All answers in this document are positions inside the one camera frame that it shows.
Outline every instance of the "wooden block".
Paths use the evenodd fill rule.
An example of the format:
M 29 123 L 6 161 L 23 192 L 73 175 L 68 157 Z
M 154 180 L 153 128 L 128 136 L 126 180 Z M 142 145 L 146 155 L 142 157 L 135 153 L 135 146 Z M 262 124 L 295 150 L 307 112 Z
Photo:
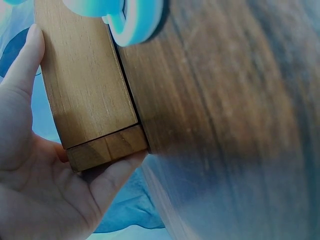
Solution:
M 136 125 L 67 150 L 75 172 L 90 169 L 148 148 L 144 132 Z
M 137 124 L 110 33 L 101 18 L 82 17 L 61 0 L 35 0 L 45 40 L 41 64 L 65 149 Z

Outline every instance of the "dark wooden surface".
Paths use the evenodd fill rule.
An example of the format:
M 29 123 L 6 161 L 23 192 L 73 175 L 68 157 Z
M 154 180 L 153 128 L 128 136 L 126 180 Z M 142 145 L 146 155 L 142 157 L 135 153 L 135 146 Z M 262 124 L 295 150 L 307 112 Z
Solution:
M 320 1 L 171 0 L 119 49 L 177 240 L 320 239 Z

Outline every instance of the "blurred wooden surface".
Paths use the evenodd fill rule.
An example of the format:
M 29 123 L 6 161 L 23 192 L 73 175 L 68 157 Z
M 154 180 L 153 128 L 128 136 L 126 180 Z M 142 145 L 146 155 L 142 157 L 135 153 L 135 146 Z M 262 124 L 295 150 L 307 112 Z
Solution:
M 320 239 L 320 1 L 171 0 L 120 56 L 177 240 Z
M 102 19 L 76 15 L 62 0 L 35 0 L 34 7 L 45 40 L 43 79 L 63 147 L 137 124 Z
M 140 125 L 115 132 L 68 149 L 72 169 L 81 172 L 146 150 L 148 144 Z

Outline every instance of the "wooden end piece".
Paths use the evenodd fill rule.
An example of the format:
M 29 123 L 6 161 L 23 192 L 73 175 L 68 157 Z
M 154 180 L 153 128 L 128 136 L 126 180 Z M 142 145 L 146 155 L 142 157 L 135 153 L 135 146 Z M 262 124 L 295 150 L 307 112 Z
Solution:
M 148 148 L 140 125 L 67 149 L 74 172 L 118 160 Z

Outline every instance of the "fingernail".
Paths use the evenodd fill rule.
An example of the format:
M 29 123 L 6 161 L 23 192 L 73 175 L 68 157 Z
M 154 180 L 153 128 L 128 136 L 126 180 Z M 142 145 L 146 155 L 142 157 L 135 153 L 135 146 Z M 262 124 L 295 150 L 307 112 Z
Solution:
M 25 43 L 30 43 L 31 39 L 34 37 L 36 32 L 38 31 L 38 27 L 36 24 L 32 24 L 31 27 L 29 28 L 28 34 L 26 35 Z

